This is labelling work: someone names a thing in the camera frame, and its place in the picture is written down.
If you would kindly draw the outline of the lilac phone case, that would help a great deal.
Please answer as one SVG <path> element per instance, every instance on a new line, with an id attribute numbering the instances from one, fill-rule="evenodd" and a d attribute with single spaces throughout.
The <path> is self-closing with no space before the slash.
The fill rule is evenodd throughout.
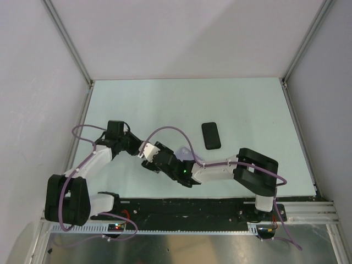
<path id="1" fill-rule="evenodd" d="M 178 151 L 175 152 L 175 156 L 177 159 L 184 161 L 191 161 L 194 160 L 194 156 L 192 154 L 192 151 L 188 149 L 187 147 L 181 147 Z"/>

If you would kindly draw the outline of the black phone case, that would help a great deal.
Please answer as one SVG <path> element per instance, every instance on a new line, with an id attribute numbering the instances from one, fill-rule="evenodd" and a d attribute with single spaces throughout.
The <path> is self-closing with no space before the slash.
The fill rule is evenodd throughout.
<path id="1" fill-rule="evenodd" d="M 207 150 L 217 150 L 221 148 L 221 140 L 217 124 L 215 122 L 208 122 L 201 124 L 203 140 Z"/>

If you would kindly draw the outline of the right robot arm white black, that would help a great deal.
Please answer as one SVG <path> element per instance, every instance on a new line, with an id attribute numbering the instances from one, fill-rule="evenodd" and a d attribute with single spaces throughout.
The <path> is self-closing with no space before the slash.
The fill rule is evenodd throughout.
<path id="1" fill-rule="evenodd" d="M 268 220 L 274 214 L 274 197 L 278 179 L 278 162 L 249 148 L 241 148 L 235 156 L 222 161 L 180 160 L 175 153 L 157 142 L 143 142 L 139 148 L 142 166 L 156 173 L 163 172 L 171 180 L 191 188 L 210 181 L 235 180 L 255 194 L 255 216 Z"/>

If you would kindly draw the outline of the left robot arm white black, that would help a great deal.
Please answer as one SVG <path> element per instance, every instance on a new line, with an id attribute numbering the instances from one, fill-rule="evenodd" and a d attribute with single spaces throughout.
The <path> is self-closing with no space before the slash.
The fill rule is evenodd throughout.
<path id="1" fill-rule="evenodd" d="M 74 226 L 83 226 L 92 216 L 104 213 L 109 219 L 122 214 L 121 204 L 115 202 L 117 194 L 106 191 L 94 192 L 89 185 L 97 179 L 100 170 L 125 151 L 135 156 L 139 153 L 141 140 L 131 131 L 125 121 L 110 120 L 96 140 L 85 139 L 72 129 L 75 138 L 91 144 L 92 151 L 77 166 L 62 175 L 54 174 L 48 179 L 45 219 L 59 223 L 68 232 Z"/>

